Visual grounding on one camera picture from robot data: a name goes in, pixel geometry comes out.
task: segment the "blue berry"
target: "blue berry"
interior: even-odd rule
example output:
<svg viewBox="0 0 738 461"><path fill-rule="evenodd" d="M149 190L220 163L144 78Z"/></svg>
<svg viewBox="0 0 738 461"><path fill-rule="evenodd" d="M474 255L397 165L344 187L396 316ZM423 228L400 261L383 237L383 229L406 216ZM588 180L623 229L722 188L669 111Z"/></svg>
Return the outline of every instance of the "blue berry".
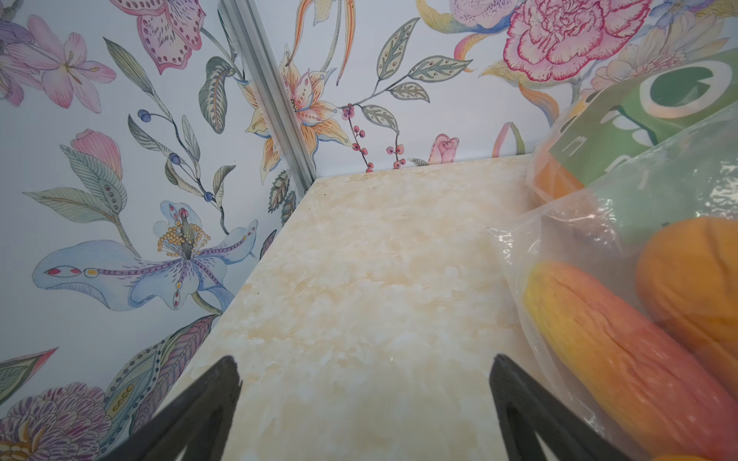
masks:
<svg viewBox="0 0 738 461"><path fill-rule="evenodd" d="M151 121L151 114L148 113L148 111L145 111L144 109L141 109L138 113L139 118L146 123L149 123Z"/></svg>

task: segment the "pink flower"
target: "pink flower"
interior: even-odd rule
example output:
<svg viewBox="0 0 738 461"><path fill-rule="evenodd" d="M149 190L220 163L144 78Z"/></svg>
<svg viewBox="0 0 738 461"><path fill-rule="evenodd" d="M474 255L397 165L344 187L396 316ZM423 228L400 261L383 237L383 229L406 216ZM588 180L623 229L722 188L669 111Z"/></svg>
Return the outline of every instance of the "pink flower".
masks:
<svg viewBox="0 0 738 461"><path fill-rule="evenodd" d="M72 383L26 397L0 420L0 458L93 461L111 419L99 387Z"/></svg>
<svg viewBox="0 0 738 461"><path fill-rule="evenodd" d="M87 45L76 32L69 34L62 46L46 22L36 15L28 18L28 30L33 34L35 45L11 44L7 51L26 66L44 71L41 82L46 95L54 103L68 108L76 94L82 105L100 113L100 96L90 80L110 83L115 78L115 71L87 60Z"/></svg>
<svg viewBox="0 0 738 461"><path fill-rule="evenodd" d="M72 140L72 148L100 160L108 165L118 175L118 178L123 179L120 150L118 144L110 136L99 131L86 129L82 133L78 133L77 138Z"/></svg>
<svg viewBox="0 0 738 461"><path fill-rule="evenodd" d="M456 21L474 27L477 24L491 29L512 12L515 0L450 0Z"/></svg>
<svg viewBox="0 0 738 461"><path fill-rule="evenodd" d="M650 0L527 0L511 17L503 57L531 80L566 80L618 52L641 28Z"/></svg>
<svg viewBox="0 0 738 461"><path fill-rule="evenodd" d="M0 98L18 107L24 96L21 83L31 88L44 89L44 85L33 77L37 73L37 70L18 62L13 56L0 55Z"/></svg>
<svg viewBox="0 0 738 461"><path fill-rule="evenodd" d="M193 50L202 46L200 28L205 11L199 0L110 0L129 15L138 16L141 43L159 73L168 67L184 69Z"/></svg>
<svg viewBox="0 0 738 461"><path fill-rule="evenodd" d="M445 134L439 134L435 138L430 150L428 164L453 163L456 158L456 148L459 146L459 138L450 139Z"/></svg>

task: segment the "pink rosebud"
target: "pink rosebud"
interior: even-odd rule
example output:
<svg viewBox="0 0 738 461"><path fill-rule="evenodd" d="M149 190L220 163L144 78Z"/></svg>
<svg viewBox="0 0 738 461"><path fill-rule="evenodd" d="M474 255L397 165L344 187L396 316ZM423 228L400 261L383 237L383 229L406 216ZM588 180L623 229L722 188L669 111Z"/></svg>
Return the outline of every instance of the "pink rosebud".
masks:
<svg viewBox="0 0 738 461"><path fill-rule="evenodd" d="M123 179L120 150L118 149L118 144L110 136L102 134L99 131L87 129L82 133L78 133L77 138L73 139L71 144L74 150L79 150L81 153L100 160L102 163L108 165L118 178Z"/></svg>
<svg viewBox="0 0 738 461"><path fill-rule="evenodd" d="M428 164L453 163L456 157L456 148L459 146L459 138L450 139L445 134L439 134L435 138L433 147L430 149Z"/></svg>

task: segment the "purple flower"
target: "purple flower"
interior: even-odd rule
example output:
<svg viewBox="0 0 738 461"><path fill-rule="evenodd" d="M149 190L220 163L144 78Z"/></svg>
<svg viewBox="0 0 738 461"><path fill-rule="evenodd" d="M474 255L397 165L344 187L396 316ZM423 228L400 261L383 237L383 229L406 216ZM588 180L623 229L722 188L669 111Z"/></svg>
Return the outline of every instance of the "purple flower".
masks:
<svg viewBox="0 0 738 461"><path fill-rule="evenodd" d="M2 1L0 1L0 13L3 9ZM33 41L33 35L23 26L0 20L0 41L6 44L29 44Z"/></svg>
<svg viewBox="0 0 738 461"><path fill-rule="evenodd" d="M99 387L72 383L16 403L0 420L0 458L92 461L111 419Z"/></svg>

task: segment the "green package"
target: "green package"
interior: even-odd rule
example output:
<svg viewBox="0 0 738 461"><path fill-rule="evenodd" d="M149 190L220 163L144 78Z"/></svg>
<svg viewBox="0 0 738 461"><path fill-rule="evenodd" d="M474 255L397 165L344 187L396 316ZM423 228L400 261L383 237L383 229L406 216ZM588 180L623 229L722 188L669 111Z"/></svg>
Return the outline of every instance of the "green package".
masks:
<svg viewBox="0 0 738 461"><path fill-rule="evenodd" d="M590 94L551 155L587 186L738 100L738 49Z"/></svg>

